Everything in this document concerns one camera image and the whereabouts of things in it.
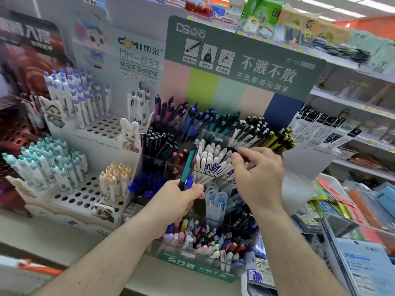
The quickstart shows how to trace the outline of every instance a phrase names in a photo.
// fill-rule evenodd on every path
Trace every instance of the cartoon bunny cutout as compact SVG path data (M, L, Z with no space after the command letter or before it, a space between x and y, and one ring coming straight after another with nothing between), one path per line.
M139 124L136 121L130 123L126 118L121 118L121 126L121 134L116 138L117 141L122 142L122 148L139 153L141 150Z

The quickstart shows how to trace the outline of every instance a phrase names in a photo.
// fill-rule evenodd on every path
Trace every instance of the hand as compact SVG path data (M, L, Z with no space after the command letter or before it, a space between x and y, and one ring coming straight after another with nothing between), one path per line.
M167 181L141 210L141 213L155 220L156 238L162 236L170 224L180 222L195 199L205 198L203 185L193 184L190 189L181 192L179 182L179 179Z
M240 154L232 154L237 190L252 213L282 209L285 170L281 157L269 148L238 148L237 151L255 164L254 168L247 170Z

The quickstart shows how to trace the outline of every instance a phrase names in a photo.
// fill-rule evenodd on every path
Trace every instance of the green display sign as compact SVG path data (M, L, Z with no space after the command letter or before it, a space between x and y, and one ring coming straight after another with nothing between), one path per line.
M229 283L233 283L236 278L238 278L236 275L229 274L226 272L222 272L218 269L210 268L201 262L194 260L193 258L186 257L186 256L177 256L174 254L167 253L165 251L162 251L159 253L158 258L162 261L175 264L184 268L187 268L189 270L194 270L196 272L206 274L209 276L212 276L214 278L222 279L224 281L227 281Z
M165 60L301 101L326 66L323 59L177 16L169 18Z

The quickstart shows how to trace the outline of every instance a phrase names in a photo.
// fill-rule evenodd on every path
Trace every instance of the color stripe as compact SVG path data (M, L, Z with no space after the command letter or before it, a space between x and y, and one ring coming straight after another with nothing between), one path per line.
M189 87L185 97L190 106L197 102L199 111L210 109L218 79L219 76L215 74L191 68Z
M241 118L252 115L263 116L273 95L274 92L247 85L237 108L241 111Z
M230 114L237 112L237 108L243 97L246 84L220 77L211 101L213 107L219 114Z
M174 103L178 105L185 100L185 95L189 86L191 68L186 65L165 60L163 63L163 71L160 98L163 102L174 95Z
M272 131L286 128L303 102L282 94L274 94L264 118Z

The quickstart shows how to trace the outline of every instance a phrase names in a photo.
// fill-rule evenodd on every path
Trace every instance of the ceiling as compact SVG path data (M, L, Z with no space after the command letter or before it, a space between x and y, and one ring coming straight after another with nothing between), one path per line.
M382 4L390 5L391 7L384 8L384 10L375 9L363 4L370 4L374 7L382 7L380 4L372 4L372 0L276 0L276 1L283 1L289 3L292 7L300 10L304 10L310 13L320 13L321 16L327 17L332 20L336 21L348 21L348 20L355 20L360 18L366 17L380 17L380 16L388 16L388 15L395 15L395 0L374 0L374 2L379 2ZM325 7L334 7L333 9L323 8L318 5L313 5L310 3L314 2L321 2L324 3L323 6ZM348 10L353 13L340 13L337 11Z

